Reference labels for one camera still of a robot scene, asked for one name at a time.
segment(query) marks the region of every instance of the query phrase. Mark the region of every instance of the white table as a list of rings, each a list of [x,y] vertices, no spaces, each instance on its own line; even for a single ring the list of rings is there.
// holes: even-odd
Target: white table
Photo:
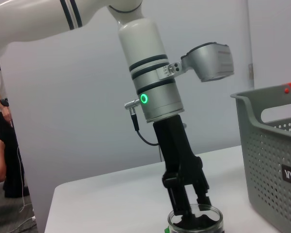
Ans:
[[[250,205],[241,147],[199,156],[226,233],[279,232]],[[172,210],[164,171],[164,163],[158,163],[58,186],[45,233],[163,233]],[[187,192],[190,203],[196,203],[193,188]]]

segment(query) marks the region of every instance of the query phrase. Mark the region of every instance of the gray basket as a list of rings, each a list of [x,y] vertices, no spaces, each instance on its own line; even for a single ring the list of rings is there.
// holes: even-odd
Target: gray basket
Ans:
[[[263,110],[291,104],[291,86],[232,97],[236,98],[249,200],[281,232],[291,233],[291,118],[261,120]]]

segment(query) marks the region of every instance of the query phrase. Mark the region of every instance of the green light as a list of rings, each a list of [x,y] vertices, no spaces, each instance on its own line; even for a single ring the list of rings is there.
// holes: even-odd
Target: green light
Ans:
[[[147,99],[147,95],[146,94],[142,94],[140,96],[140,100],[142,103],[147,103],[148,99]]]

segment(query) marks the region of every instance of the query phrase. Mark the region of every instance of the glass jar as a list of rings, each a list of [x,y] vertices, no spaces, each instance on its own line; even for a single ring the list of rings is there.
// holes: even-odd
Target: glass jar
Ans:
[[[174,211],[172,211],[168,216],[170,233],[224,233],[223,215],[220,210],[209,205],[201,204],[191,205],[191,209],[192,214],[194,214],[195,217],[201,217],[202,215],[206,215],[208,218],[215,221],[215,223],[204,229],[185,230],[174,225],[181,221],[182,216],[175,216]]]

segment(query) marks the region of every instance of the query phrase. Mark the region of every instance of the gray floor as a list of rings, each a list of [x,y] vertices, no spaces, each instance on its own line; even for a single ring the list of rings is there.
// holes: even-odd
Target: gray floor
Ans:
[[[31,203],[30,197],[25,197],[25,204]],[[4,197],[4,191],[2,190],[2,184],[0,184],[0,233],[7,233],[22,222],[34,216],[32,206],[26,206],[25,209],[19,213],[20,208],[23,206],[22,198],[10,199]],[[15,233],[22,232],[26,228],[33,226],[35,222],[28,221],[21,228],[15,231]],[[33,227],[26,233],[38,233],[37,227]]]

